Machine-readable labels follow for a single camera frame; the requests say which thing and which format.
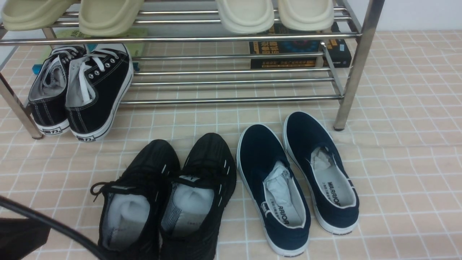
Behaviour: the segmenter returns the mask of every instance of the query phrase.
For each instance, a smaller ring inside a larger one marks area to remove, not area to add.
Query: green book
[[[119,37],[146,37],[148,31],[146,28],[131,28],[126,33],[119,35]],[[69,29],[69,30],[61,30],[56,32],[56,38],[91,38],[90,35],[86,35],[81,33],[78,29]],[[92,51],[95,49],[97,44],[87,44],[88,50]],[[129,43],[125,46],[127,47],[128,51],[130,52],[132,57],[140,57],[143,55],[145,43]],[[40,73],[42,69],[42,65],[48,56],[51,53],[51,47],[46,46],[42,52],[40,58],[37,59],[34,66],[32,66],[32,71],[35,75]],[[140,71],[140,63],[133,62],[133,68],[135,71]]]

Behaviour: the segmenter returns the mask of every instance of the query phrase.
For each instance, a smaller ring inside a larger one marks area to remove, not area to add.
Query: canvas sneaker
[[[334,235],[352,232],[359,198],[327,130],[312,116],[295,112],[284,123],[284,143],[308,182],[321,227]]]
[[[69,130],[65,102],[69,63],[87,54],[85,45],[58,46],[51,51],[29,92],[29,104],[38,129],[48,136]]]
[[[277,136],[267,126],[250,126],[241,135],[236,161],[270,247],[282,256],[302,254],[310,212]]]
[[[236,166],[218,134],[201,137],[171,179],[162,213],[161,260],[213,260],[223,210],[236,187]]]
[[[166,180],[179,169],[170,144],[155,140],[141,150],[118,180],[93,185],[93,195],[104,195],[98,246],[114,259],[157,259],[158,221],[167,195]]]
[[[71,63],[66,97],[72,133],[83,142],[108,134],[133,79],[132,58],[124,44],[99,44]]]

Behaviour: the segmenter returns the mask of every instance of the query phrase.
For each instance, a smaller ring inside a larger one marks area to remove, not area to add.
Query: navy slip-on shoe
[[[308,182],[319,224],[334,235],[351,233],[359,198],[330,134],[312,116],[295,112],[284,123],[284,144]]]
[[[277,136],[267,126],[250,126],[241,135],[236,161],[270,247],[282,256],[302,254],[310,212]]]

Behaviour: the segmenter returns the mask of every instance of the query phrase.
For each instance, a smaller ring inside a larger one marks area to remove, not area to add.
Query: black sneaker
[[[87,54],[85,45],[60,46],[51,51],[29,92],[38,129],[48,136],[69,130],[64,108],[69,85],[69,63]]]
[[[306,178],[321,227],[334,235],[351,233],[359,198],[327,130],[307,113],[295,112],[284,124],[284,144]]]
[[[72,133],[83,142],[108,134],[133,79],[132,58],[123,44],[99,44],[72,63],[66,111]]]
[[[218,134],[201,137],[171,179],[160,223],[161,260],[213,260],[221,217],[236,187],[236,166]]]
[[[98,245],[115,259],[157,259],[166,177],[179,170],[180,162],[170,144],[155,140],[141,150],[118,180],[93,185],[93,195],[104,195]],[[103,186],[94,192],[99,185]]]

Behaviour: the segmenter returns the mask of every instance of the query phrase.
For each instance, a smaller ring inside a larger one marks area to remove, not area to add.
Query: shoe
[[[334,24],[332,0],[279,0],[282,24],[298,31],[319,31]]]
[[[93,185],[92,195],[104,195],[98,246],[112,253],[114,259],[157,259],[158,221],[167,195],[166,180],[179,170],[172,146],[165,140],[154,140],[118,180]]]
[[[287,153],[310,187],[316,219],[334,235],[358,224],[359,198],[327,130],[312,116],[295,112],[284,123]]]
[[[234,33],[267,31],[274,23],[271,0],[216,0],[221,24]]]
[[[1,17],[5,29],[27,31],[55,23],[75,0],[8,0]]]
[[[161,260],[213,260],[223,210],[236,188],[236,166],[221,136],[201,137],[171,178],[160,222]]]
[[[82,0],[79,29],[92,36],[122,34],[133,26],[143,3],[144,0]]]
[[[108,134],[132,79],[132,57],[123,44],[99,44],[71,63],[66,111],[77,139],[93,142]]]
[[[29,104],[38,129],[48,136],[69,130],[65,102],[69,63],[87,54],[84,45],[60,46],[51,51],[29,92]]]
[[[265,125],[250,126],[241,135],[236,161],[270,247],[286,257],[302,254],[310,212],[277,136]]]

